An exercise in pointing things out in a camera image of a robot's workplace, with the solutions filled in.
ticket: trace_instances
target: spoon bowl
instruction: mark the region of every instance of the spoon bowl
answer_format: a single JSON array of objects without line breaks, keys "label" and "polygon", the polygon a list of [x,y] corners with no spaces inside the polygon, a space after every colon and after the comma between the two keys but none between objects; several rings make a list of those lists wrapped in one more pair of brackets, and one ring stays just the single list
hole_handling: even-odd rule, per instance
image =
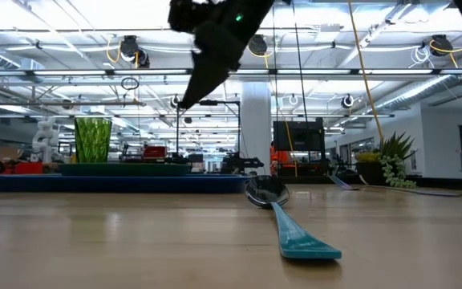
[{"label": "spoon bowl", "polygon": [[290,192],[275,176],[253,177],[245,187],[245,195],[254,205],[272,209],[272,203],[284,205],[290,199]]}]

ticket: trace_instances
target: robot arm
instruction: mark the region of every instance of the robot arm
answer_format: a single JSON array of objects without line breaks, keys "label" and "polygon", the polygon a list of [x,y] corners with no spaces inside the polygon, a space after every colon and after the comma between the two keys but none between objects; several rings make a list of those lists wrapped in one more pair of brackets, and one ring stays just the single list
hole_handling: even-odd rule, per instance
[{"label": "robot arm", "polygon": [[[290,4],[291,0],[282,0]],[[192,53],[194,68],[180,108],[189,109],[221,85],[269,13],[274,0],[228,0],[197,4],[171,0],[168,23],[175,31],[195,35],[201,53]]]}]

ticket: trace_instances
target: desk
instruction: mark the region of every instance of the desk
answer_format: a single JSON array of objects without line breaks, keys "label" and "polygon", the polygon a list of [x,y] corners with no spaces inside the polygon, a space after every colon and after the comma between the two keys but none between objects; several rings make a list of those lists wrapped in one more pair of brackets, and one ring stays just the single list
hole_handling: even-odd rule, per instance
[{"label": "desk", "polygon": [[0,289],[462,288],[462,198],[289,189],[338,262],[284,260],[242,194],[0,193]]}]

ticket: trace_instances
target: white column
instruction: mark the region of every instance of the white column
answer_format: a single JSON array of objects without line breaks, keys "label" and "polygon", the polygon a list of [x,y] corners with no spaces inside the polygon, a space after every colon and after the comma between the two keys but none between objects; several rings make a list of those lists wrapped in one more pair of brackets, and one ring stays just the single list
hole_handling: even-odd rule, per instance
[{"label": "white column", "polygon": [[265,170],[248,169],[258,175],[270,174],[270,89],[267,83],[243,83],[241,94],[241,143],[242,157],[257,157],[265,164]]}]

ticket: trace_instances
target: monitor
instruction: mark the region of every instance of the monitor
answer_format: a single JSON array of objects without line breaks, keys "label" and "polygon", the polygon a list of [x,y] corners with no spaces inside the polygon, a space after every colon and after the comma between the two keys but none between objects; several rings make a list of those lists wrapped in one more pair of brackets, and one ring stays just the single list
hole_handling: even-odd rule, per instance
[{"label": "monitor", "polygon": [[202,154],[190,154],[188,155],[188,161],[191,163],[204,162],[204,155]]},{"label": "monitor", "polygon": [[274,121],[274,149],[276,151],[319,152],[323,148],[322,122]]}]

